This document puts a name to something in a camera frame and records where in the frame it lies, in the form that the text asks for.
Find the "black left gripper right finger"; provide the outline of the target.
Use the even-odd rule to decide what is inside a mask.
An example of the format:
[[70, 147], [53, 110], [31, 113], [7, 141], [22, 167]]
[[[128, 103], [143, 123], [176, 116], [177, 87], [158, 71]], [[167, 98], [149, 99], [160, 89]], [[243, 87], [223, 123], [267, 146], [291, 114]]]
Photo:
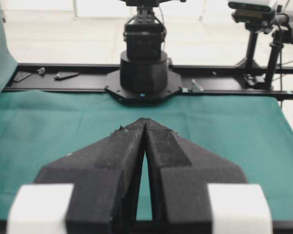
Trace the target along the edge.
[[169, 234], [270, 234], [262, 188], [240, 166], [147, 119], [153, 216]]

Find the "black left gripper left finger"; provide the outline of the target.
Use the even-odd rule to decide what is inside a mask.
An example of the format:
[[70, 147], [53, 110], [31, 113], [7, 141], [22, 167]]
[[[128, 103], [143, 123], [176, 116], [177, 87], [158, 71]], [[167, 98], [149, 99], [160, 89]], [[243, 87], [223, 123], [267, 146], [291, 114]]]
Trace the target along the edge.
[[143, 158], [145, 119], [44, 165], [20, 187], [9, 234], [111, 234], [126, 196], [137, 199], [135, 168]]

